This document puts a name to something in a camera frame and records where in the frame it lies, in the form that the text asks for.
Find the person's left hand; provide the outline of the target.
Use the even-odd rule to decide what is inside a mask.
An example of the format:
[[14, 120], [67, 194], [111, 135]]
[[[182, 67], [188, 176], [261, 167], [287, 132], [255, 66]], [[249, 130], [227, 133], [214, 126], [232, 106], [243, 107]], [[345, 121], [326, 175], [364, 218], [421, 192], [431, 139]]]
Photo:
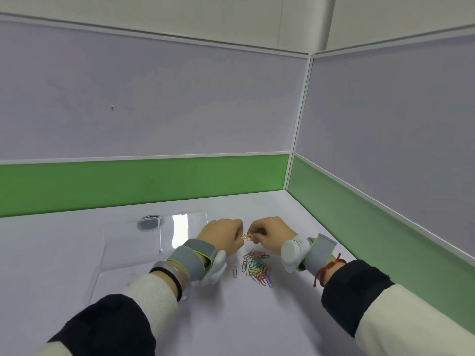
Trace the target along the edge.
[[197, 239], [213, 245], [217, 251], [226, 251], [227, 257], [234, 255], [243, 244], [226, 244], [223, 233], [223, 219], [210, 221], [199, 233]]

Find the person's right hand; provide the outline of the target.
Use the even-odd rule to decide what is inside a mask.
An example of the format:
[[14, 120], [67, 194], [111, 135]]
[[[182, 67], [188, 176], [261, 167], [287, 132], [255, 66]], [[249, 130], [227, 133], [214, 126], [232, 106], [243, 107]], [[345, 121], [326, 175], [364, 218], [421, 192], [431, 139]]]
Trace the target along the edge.
[[280, 255], [282, 244], [290, 239], [293, 239], [297, 233], [293, 231], [288, 225], [278, 216], [270, 216], [273, 218], [272, 231], [270, 240], [267, 244], [261, 244], [267, 251], [276, 255]]

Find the person's left forearm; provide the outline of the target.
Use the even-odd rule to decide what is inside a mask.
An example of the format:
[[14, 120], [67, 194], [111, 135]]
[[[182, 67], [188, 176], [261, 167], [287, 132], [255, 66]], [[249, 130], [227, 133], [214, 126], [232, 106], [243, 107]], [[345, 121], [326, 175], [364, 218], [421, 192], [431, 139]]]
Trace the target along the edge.
[[177, 304], [165, 281], [143, 275], [76, 314], [34, 356], [155, 356]]

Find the person's right forearm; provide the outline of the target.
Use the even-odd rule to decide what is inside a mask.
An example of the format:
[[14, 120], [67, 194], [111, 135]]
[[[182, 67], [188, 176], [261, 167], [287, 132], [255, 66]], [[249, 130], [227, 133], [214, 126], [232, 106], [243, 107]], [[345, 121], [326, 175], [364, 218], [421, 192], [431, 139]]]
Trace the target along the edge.
[[322, 305], [365, 356], [475, 356], [475, 335], [364, 260], [305, 258]]

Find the pile of coloured paper clips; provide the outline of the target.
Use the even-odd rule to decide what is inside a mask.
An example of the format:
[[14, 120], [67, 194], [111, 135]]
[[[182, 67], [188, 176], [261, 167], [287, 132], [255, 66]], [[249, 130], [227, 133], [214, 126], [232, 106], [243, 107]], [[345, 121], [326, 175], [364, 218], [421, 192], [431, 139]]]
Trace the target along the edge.
[[250, 277], [255, 283], [264, 287], [273, 287], [271, 280], [272, 264], [270, 255], [264, 251], [251, 249], [243, 256], [242, 273]]

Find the white wrist tracker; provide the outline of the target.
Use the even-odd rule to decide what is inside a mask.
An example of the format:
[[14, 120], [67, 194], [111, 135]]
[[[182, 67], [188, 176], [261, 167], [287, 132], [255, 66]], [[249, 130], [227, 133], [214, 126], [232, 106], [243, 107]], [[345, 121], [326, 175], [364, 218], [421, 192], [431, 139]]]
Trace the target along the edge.
[[288, 273], [295, 272], [305, 259], [311, 248], [310, 238], [296, 235], [285, 241], [281, 246], [281, 262]]
[[199, 285], [201, 287], [204, 287], [207, 285], [215, 285], [219, 281], [219, 279], [221, 278], [221, 276], [223, 275], [224, 271], [227, 268], [226, 258], [227, 258], [226, 251], [221, 250], [216, 253], [206, 275], [199, 282]]

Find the translucent bangle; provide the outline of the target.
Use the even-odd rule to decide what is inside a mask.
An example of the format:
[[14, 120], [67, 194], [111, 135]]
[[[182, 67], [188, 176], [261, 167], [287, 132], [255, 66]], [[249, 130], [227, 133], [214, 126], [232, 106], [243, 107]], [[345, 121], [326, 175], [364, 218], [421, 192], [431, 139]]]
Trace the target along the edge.
[[151, 272], [154, 271], [161, 271], [169, 275], [171, 278], [174, 277], [181, 285], [187, 285], [190, 281], [186, 271], [174, 261], [158, 261], [151, 269]]

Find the black wrist band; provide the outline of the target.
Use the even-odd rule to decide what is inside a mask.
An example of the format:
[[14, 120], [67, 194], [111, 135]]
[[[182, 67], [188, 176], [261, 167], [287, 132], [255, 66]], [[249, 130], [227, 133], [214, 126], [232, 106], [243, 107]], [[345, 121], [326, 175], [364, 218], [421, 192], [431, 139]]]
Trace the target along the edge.
[[150, 271], [149, 274], [155, 275], [158, 278], [165, 281], [165, 283], [169, 286], [169, 288], [175, 294], [176, 301], [177, 302], [181, 301], [186, 285], [181, 285], [174, 277], [171, 278], [169, 275], [167, 275], [166, 273], [163, 273], [161, 271], [154, 271], [154, 272]]

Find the clear plastic box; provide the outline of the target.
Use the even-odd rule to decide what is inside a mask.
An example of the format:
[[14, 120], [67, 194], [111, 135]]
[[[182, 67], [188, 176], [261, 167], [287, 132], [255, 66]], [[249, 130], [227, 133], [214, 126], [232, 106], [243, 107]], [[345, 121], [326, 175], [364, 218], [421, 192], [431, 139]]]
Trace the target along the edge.
[[208, 222], [205, 211], [160, 217], [163, 225], [150, 232], [137, 229], [140, 219], [110, 223], [103, 228], [102, 250], [85, 294], [86, 306], [133, 285], [157, 261], [167, 259], [185, 241], [196, 238]]

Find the lilac and green desk partition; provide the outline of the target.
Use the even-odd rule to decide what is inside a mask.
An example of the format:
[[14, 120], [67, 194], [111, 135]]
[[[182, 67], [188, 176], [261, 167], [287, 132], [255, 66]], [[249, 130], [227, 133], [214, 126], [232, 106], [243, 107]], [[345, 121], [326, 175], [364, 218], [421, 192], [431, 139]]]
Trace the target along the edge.
[[0, 13], [0, 217], [283, 190], [308, 61]]
[[475, 24], [314, 55], [287, 190], [475, 334]]

